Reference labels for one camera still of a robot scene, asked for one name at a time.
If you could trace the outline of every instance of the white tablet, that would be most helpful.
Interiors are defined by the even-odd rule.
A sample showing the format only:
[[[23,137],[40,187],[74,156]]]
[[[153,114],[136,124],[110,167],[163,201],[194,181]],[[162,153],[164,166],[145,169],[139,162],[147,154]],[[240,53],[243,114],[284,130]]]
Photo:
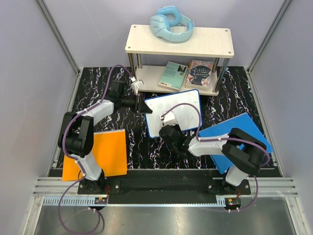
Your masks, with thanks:
[[[163,127],[160,115],[168,111],[173,106],[180,103],[190,103],[194,105],[201,114],[199,91],[189,90],[174,94],[153,97],[145,100],[146,104],[152,109],[152,114],[146,114],[146,122],[150,138],[159,137],[159,131]],[[197,111],[188,105],[181,105],[172,110],[182,131],[197,128],[199,117]]]

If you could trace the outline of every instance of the lower shelf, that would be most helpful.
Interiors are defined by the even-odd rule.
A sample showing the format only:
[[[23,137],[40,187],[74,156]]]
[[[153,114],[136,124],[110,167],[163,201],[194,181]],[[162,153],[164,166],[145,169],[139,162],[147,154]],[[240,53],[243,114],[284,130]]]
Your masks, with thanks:
[[[137,68],[136,69],[136,76],[138,80],[143,81],[143,85],[140,86],[139,91],[141,92],[159,92],[159,93],[175,93],[174,91],[158,87],[158,83],[160,78],[162,77],[164,71],[165,71],[165,66],[147,66],[143,65],[141,69]],[[182,86],[180,89],[180,92],[183,91],[188,91],[192,90],[194,88],[185,88],[184,84],[186,83],[187,76],[185,77],[184,81],[182,82]],[[212,95],[216,96],[219,93],[214,93],[213,88],[216,84],[217,81],[217,73],[213,72],[211,74],[211,79],[209,83],[209,90],[200,90],[199,92],[201,95]]]

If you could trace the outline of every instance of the black and white marble mat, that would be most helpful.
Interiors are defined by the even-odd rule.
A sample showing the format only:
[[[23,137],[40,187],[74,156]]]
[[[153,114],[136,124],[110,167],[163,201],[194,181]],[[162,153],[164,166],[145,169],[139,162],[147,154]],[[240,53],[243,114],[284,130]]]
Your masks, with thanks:
[[[94,104],[101,98],[110,68],[84,68],[75,97],[73,111],[77,112]],[[115,68],[111,79],[129,83],[128,74],[122,68]],[[164,94],[144,93],[145,98]],[[211,98],[201,96],[203,128],[218,124],[242,113],[248,113],[263,133],[260,117],[253,99],[252,91],[243,67],[228,67],[223,78],[219,95]],[[122,108],[106,117],[95,127],[95,132],[126,130],[128,168],[130,169],[178,169],[215,168],[210,156],[176,158],[166,144],[149,138],[144,115],[134,114]],[[61,152],[57,168],[62,168],[64,154]],[[272,160],[267,167],[273,167]]]

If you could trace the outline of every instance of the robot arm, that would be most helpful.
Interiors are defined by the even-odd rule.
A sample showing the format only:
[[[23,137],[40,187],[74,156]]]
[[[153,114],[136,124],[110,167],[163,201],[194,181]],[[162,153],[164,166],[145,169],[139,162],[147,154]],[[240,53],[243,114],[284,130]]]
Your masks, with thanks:
[[[101,174],[104,172],[99,167],[92,154],[93,147],[93,127],[103,118],[113,114],[122,107],[130,108],[135,113],[152,113],[152,110],[145,104],[142,95],[138,92],[138,86],[142,81],[132,80],[132,94],[126,93],[126,83],[122,81],[112,81],[110,91],[97,107],[82,114],[71,125],[66,136],[66,150],[77,158],[86,171],[86,180],[95,181],[96,188],[103,188],[101,185]],[[62,148],[62,139],[69,122],[78,114],[67,112],[61,126],[58,139],[58,146]]]
[[[225,181],[237,187],[248,175],[258,174],[263,162],[264,153],[259,148],[244,144],[242,150],[238,147],[243,144],[240,141],[224,140],[226,138],[236,138],[258,144],[266,149],[266,145],[246,132],[233,128],[230,133],[221,136],[197,138],[185,136],[179,127],[172,112],[160,116],[163,120],[163,127],[159,135],[168,144],[171,152],[184,157],[191,153],[193,156],[201,155],[225,155],[232,161],[232,166],[225,177]]]

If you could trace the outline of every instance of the orange board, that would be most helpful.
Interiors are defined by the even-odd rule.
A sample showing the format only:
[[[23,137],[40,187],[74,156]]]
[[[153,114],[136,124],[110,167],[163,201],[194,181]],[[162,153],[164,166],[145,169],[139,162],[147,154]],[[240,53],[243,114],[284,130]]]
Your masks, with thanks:
[[[106,177],[127,174],[125,130],[94,133],[92,153]],[[64,158],[63,181],[77,180],[79,171],[73,159]]]

